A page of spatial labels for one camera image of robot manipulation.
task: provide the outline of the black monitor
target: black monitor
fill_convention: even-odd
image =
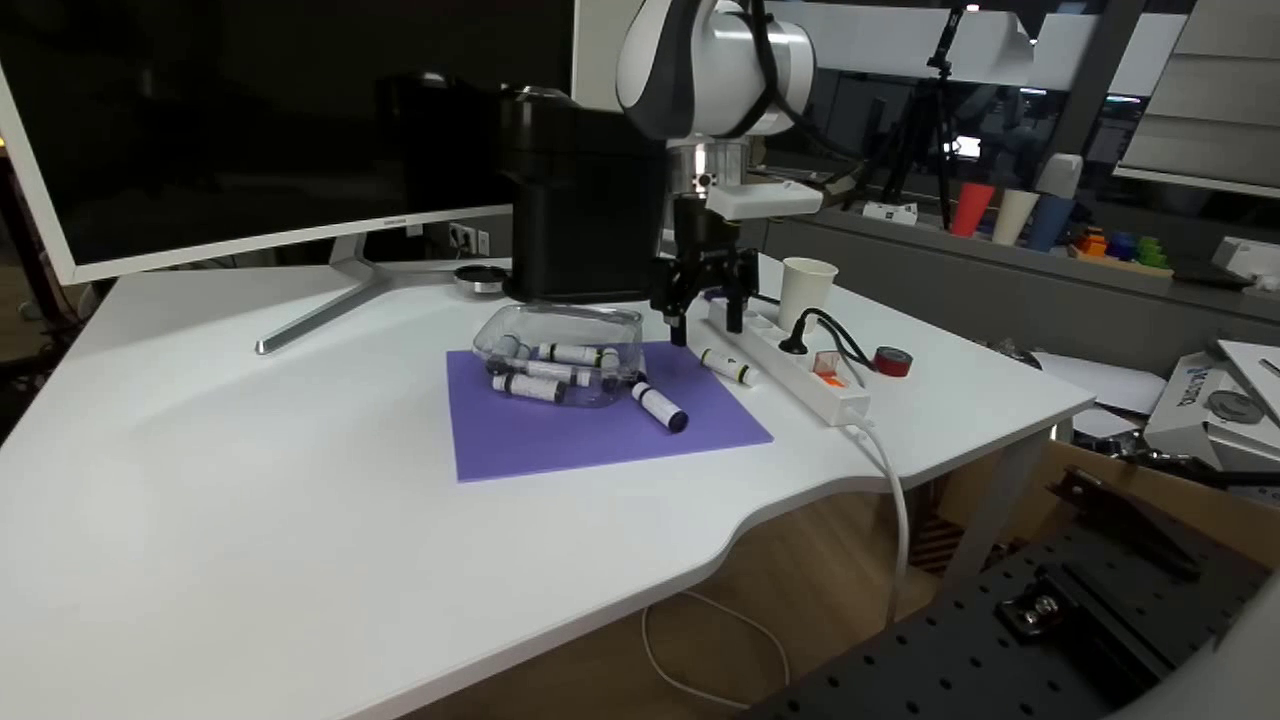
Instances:
[[[66,285],[508,204],[483,91],[574,0],[0,0],[0,130]]]

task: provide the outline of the monitor stand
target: monitor stand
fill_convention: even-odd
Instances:
[[[345,270],[352,280],[352,287],[345,287],[337,301],[314,308],[310,316],[285,322],[280,330],[257,341],[260,357],[272,357],[278,346],[310,335],[314,327],[320,327],[320,322],[330,322],[330,319],[377,301],[381,290],[390,290],[390,275],[377,265],[366,258],[366,234],[340,234],[333,245],[330,265],[337,270]]]
[[[418,216],[420,228],[430,222],[471,222],[471,221],[492,221],[492,216],[514,216],[514,204],[483,204],[483,208],[446,208],[446,211],[430,211]],[[260,357],[280,350],[285,344],[310,335],[314,327],[326,327],[330,319],[384,295],[391,287],[391,280],[366,258],[366,234],[337,234],[330,265],[337,270],[345,270],[352,280],[352,287],[345,287],[340,295],[333,295],[330,303],[314,308],[310,316],[285,322],[280,330],[257,341]]]

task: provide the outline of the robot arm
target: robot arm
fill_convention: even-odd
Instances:
[[[735,141],[793,126],[817,58],[795,25],[723,0],[649,0],[622,52],[622,109],[651,141]]]

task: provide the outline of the white table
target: white table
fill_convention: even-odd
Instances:
[[[0,446],[0,714],[397,714],[706,580],[763,514],[880,486],[779,387],[735,387],[772,443],[458,485],[446,350],[495,303],[439,266],[397,285],[280,357],[254,344],[330,266],[117,285]],[[854,290],[828,308],[917,357],[871,398],[907,485],[1030,454],[1089,404]]]

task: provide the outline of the wall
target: wall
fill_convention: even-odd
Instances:
[[[569,0],[225,0],[222,25],[225,81],[287,110],[349,114],[391,70],[569,85]]]
[[[1216,335],[1280,344],[1280,301],[1185,287],[1059,257],[955,245],[850,211],[767,222],[772,257],[826,257],[839,285],[980,344],[1054,346],[1168,373]]]

